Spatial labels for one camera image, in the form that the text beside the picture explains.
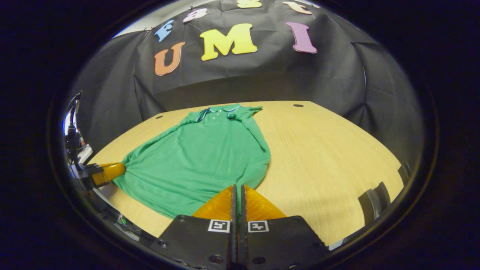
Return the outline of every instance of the black backdrop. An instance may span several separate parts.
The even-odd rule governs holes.
[[[215,0],[166,19],[171,33],[158,42],[151,31],[109,41],[85,66],[73,86],[82,91],[78,126],[94,152],[142,121],[164,111],[221,103],[309,100],[352,121],[382,142],[402,163],[414,168],[424,147],[425,123],[407,75],[385,47],[325,8],[306,5],[312,15],[280,0],[262,0],[242,9],[236,0]],[[188,13],[207,8],[201,18],[183,23]],[[315,54],[297,52],[285,22],[307,25]],[[250,23],[258,51],[202,61],[199,35]],[[185,42],[178,67],[154,72],[154,55]],[[425,88],[418,95],[427,96]]]
[[[138,259],[148,258],[133,257],[100,238],[72,210],[53,181],[46,158],[51,133],[46,128],[47,112],[59,79],[73,80],[84,59],[99,48],[89,40],[134,12],[138,2],[35,3],[3,3],[6,91],[1,101],[7,125],[1,138],[7,169],[1,197],[2,265],[142,269],[145,264]],[[479,265],[478,4],[423,0],[326,4],[389,48],[407,71],[418,71],[414,82],[420,80],[432,90],[440,124],[438,158],[423,196],[392,231],[336,269],[475,269]],[[58,94],[67,99],[64,89]]]

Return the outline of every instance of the wooden table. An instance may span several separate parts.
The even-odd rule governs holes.
[[[326,245],[364,226],[358,197],[367,189],[383,181],[393,200],[403,188],[395,156],[341,116],[309,101],[241,105],[263,106],[254,119],[272,154],[266,177],[256,190],[287,216],[301,215]],[[122,161],[143,142],[177,125],[190,111],[207,107],[160,113],[113,140],[90,163]],[[101,190],[125,217],[156,237],[171,222],[114,184]]]

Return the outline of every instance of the letter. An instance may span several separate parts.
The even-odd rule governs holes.
[[[238,7],[243,9],[259,8],[262,6],[262,3],[260,3],[260,0],[238,0],[237,3],[238,3]]]
[[[181,56],[181,47],[185,44],[185,42],[180,42],[172,46],[172,53],[173,59],[170,65],[165,66],[165,54],[167,53],[167,49],[157,53],[155,55],[155,74],[158,76],[163,76],[174,71],[179,63],[180,63],[180,56]]]
[[[207,61],[218,57],[218,52],[214,50],[214,46],[223,55],[227,55],[232,43],[235,43],[232,49],[234,54],[256,52],[258,49],[252,43],[252,38],[250,37],[251,27],[251,24],[234,25],[226,36],[216,29],[201,33],[200,37],[204,39],[205,47],[202,60]]]
[[[173,20],[168,21],[166,24],[164,24],[160,29],[158,29],[155,32],[155,35],[158,36],[158,42],[162,41],[164,38],[166,38],[170,34],[170,29],[172,29],[172,24]]]
[[[317,48],[312,45],[310,37],[308,36],[308,26],[292,22],[286,22],[285,24],[292,28],[293,36],[295,37],[294,50],[308,53],[317,52]]]
[[[207,14],[207,9],[199,9],[199,10],[195,10],[194,12],[192,13],[189,13],[187,15],[187,17],[185,17],[185,19],[183,19],[183,22],[186,23],[186,22],[189,22],[193,19],[198,19],[198,18],[202,18],[203,16],[205,16]]]
[[[284,4],[287,4],[291,9],[295,10],[296,12],[300,12],[303,14],[311,15],[312,13],[308,10],[305,10],[305,6],[299,5],[295,2],[282,2]]]

